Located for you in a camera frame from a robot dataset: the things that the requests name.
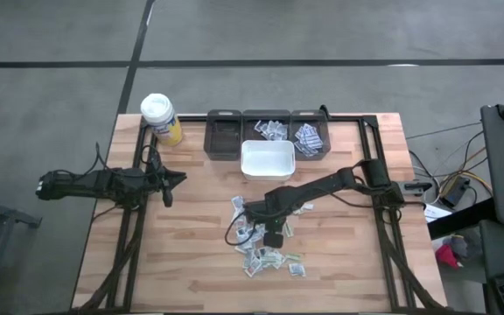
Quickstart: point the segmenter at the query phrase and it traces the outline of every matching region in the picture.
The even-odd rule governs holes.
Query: wooden table
[[[412,180],[400,116],[376,115],[390,178]],[[140,115],[118,117],[109,166],[131,167],[139,121]],[[289,217],[295,236],[286,238],[280,251],[300,253],[306,277],[291,276],[285,267],[266,269],[249,278],[242,270],[243,255],[223,241],[234,211],[230,200],[236,195],[262,199],[283,182],[250,182],[242,176],[238,161],[210,161],[203,151],[203,122],[185,122],[183,130],[184,140],[178,146],[159,146],[164,164],[186,172],[188,179],[174,189],[171,208],[163,206],[160,193],[150,196],[133,312],[389,311],[373,210],[349,207],[332,197],[314,200],[311,213]],[[295,174],[285,184],[301,185],[362,159],[356,124],[330,122],[329,130],[332,151],[318,162],[297,162]],[[338,195],[358,204],[370,202],[369,197],[353,191]],[[99,201],[96,212],[110,206],[110,201]],[[406,206],[402,214],[409,266],[426,290],[446,305],[423,210]],[[92,225],[73,306],[87,301],[109,272],[120,221],[121,211],[117,210]],[[395,282],[402,292],[397,270]],[[118,304],[122,296],[120,289]]]

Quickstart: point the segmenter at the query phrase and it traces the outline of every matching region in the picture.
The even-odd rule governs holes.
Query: concrete floor
[[[0,0],[0,61],[129,60],[144,5]],[[504,59],[504,0],[157,1],[141,57],[306,58]],[[18,227],[13,235],[0,275],[0,313],[68,308],[95,202],[41,201],[34,189],[49,170],[88,168],[96,141],[108,148],[126,73],[0,69],[0,203],[44,216],[39,230]],[[399,112],[406,136],[413,136],[477,122],[480,106],[504,103],[504,66],[139,69],[127,112],[137,112],[151,92],[169,95],[180,113],[320,104],[335,112]],[[433,171],[478,131],[408,143]],[[471,152],[481,146],[477,141]],[[463,154],[438,171],[454,170]],[[475,171],[488,180],[485,164]],[[450,270],[443,275],[450,305],[483,311],[475,283]]]

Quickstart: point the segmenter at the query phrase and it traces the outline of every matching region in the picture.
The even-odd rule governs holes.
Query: black bin
[[[317,161],[324,158],[326,153],[330,151],[330,132],[328,131],[328,119],[326,113],[319,109],[313,110],[295,110],[290,115],[290,134],[289,140],[295,143],[298,141],[295,134],[301,126],[308,123],[316,128],[320,140],[322,140],[322,148],[318,149],[318,153],[312,157],[307,157],[297,147],[295,147],[295,159],[297,161]]]
[[[213,161],[241,158],[242,114],[238,110],[214,109],[207,113],[203,150]]]
[[[291,122],[291,112],[286,109],[248,109],[242,112],[242,128],[244,140],[266,140],[262,133],[254,130],[258,121],[267,123],[278,121],[287,125],[287,137],[289,138],[289,125]]]

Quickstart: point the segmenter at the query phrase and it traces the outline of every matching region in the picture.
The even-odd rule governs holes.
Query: white lid
[[[149,94],[141,102],[141,114],[149,123],[163,123],[172,117],[171,101],[163,94]]]

